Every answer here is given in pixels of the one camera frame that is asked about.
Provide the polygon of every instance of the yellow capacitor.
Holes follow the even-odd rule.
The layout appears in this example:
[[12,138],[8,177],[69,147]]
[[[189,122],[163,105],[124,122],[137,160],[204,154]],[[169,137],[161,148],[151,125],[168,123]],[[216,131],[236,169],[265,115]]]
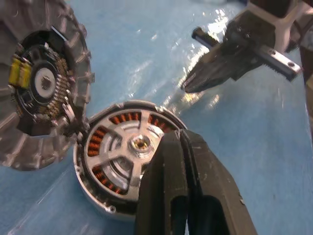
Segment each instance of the yellow capacitor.
[[23,63],[23,66],[21,67],[20,71],[20,80],[19,85],[23,88],[28,88],[29,86],[29,80],[30,80],[30,74],[31,74],[31,66],[29,62]]
[[18,59],[17,56],[14,56],[13,63],[11,66],[10,77],[9,77],[9,83],[11,85],[16,86],[19,84],[20,65],[21,65],[21,61]]

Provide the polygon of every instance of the plastic sheet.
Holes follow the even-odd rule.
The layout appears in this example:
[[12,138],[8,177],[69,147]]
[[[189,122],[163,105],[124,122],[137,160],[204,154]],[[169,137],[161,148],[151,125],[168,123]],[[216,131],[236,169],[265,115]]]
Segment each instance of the plastic sheet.
[[[229,169],[260,235],[313,233],[313,158],[302,77],[289,83],[266,67],[201,94],[179,89],[207,49],[202,26],[222,39],[243,7],[225,0],[71,0],[88,31],[96,82],[88,116],[125,99],[163,105],[201,134]],[[299,54],[290,58],[298,62]],[[131,235],[84,197],[72,151],[37,172],[0,168],[0,234]]]

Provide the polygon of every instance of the blue table surface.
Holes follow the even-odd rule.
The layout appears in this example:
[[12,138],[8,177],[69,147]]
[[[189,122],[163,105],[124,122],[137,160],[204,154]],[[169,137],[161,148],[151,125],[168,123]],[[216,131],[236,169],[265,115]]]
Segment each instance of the blue table surface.
[[[221,39],[243,5],[225,0],[71,0],[88,31],[96,82],[88,116],[115,102],[168,107],[201,134],[233,175],[260,235],[313,234],[313,153],[302,77],[266,67],[205,93],[179,84],[207,50],[202,26]],[[297,51],[288,55],[300,63]],[[84,197],[67,158],[37,172],[0,168],[0,234],[131,235]]]

